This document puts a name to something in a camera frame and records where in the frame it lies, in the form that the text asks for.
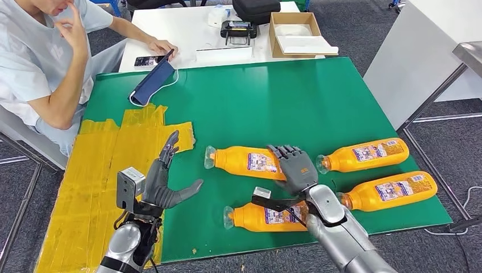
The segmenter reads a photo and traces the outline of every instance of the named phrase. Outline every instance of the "yellow tape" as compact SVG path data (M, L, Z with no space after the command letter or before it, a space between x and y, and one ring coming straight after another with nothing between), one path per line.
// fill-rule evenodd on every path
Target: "yellow tape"
M36 272L94 272L122 210L115 204L117 172L147 174L167 138L179 130L179 151L194 146L191 122L164 125L165 106L126 110L121 127L83 121L35 268ZM162 242L155 246L160 262Z

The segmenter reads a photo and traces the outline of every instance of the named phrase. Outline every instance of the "person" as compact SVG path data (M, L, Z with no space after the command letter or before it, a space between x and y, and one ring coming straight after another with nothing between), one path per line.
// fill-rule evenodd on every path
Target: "person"
M125 40L91 56L88 32L110 28L158 55L177 47L89 0L1 0L0 105L69 156L98 73L120 63Z

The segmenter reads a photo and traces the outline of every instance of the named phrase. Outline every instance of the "orange bottle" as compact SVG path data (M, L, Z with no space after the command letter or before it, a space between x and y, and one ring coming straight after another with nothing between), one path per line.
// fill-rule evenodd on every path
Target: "orange bottle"
M402 163L409 156L408 146L400 138L387 138L343 147L331 155L318 155L320 173L352 172Z
M221 168L233 175L286 180L278 159L268 149L232 146L227 149L206 147L204 167Z
M419 202L436 193L437 184L432 176L414 171L361 183L350 192L337 195L350 210L372 212Z
M292 206L291 211L301 221L306 222L308 207L304 201ZM226 229L238 226L254 232L306 231L306 228L286 210L277 212L253 203L235 209L225 207L224 222Z

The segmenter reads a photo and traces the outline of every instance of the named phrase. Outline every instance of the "bottle label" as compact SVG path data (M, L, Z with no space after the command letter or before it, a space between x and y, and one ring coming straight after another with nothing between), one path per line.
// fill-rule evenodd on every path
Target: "bottle label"
M308 208L303 205L295 205L289 209L302 221L305 220L306 215L308 214ZM299 221L286 210L277 212L272 209L264 208L264 218L266 224L299 223Z
M403 196L428 191L432 188L425 175L415 175L405 181L388 182L375 186L382 201L397 199Z
M389 140L387 142L382 142L375 145L367 145L359 148L353 149L356 159L359 162L384 158L389 155L400 154L404 152L403 146L397 140Z
M275 163L269 156L263 154L250 153L248 154L248 170L259 172L277 172Z

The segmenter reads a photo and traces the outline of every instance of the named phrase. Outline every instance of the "robotic arm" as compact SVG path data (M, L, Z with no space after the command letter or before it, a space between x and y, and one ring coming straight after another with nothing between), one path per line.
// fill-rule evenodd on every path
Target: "robotic arm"
M147 261L152 259L163 210L176 206L199 191L203 183L201 179L181 191L173 191L167 186L172 157L178 150L174 147L177 141L178 131L167 140L159 158L152 163L147 178L132 167L118 173L117 207L125 211L114 223L116 231L97 268L98 273L142 272ZM379 256L366 230L340 204L330 188L318 185L317 171L306 152L291 146L269 145L268 148L279 159L286 176L286 181L276 183L298 199L281 204L262 192L259 196L253 195L253 202L265 202L270 208L281 211L305 200L309 207L307 229L325 248L340 272L396 273ZM136 196L141 193L142 199L137 201ZM118 228L117 222L123 217Z
M340 204L330 188L318 185L317 171L306 152L291 146L269 145L268 148L278 157L287 179L276 183L306 201L309 207L306 227L340 272L396 273L377 253L367 231Z
M196 194L203 181L196 180L190 187L173 191L167 186L172 157L179 149L174 145L179 132L172 133L159 158L152 162L146 177L133 167L117 174L117 207L125 209L114 224L107 253L97 268L98 273L140 273L152 259L157 242L160 218L170 209ZM136 196L142 194L141 201ZM117 222L125 216L120 227Z

